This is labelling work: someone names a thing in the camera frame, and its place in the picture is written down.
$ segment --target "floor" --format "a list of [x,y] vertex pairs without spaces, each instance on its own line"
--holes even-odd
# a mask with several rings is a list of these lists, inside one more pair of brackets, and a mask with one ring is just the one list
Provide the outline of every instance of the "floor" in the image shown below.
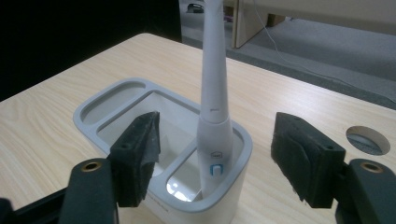
[[[183,43],[201,48],[204,14],[187,13],[192,2],[202,4],[180,0]],[[286,18],[232,49],[224,27],[229,58],[396,110],[395,35]]]

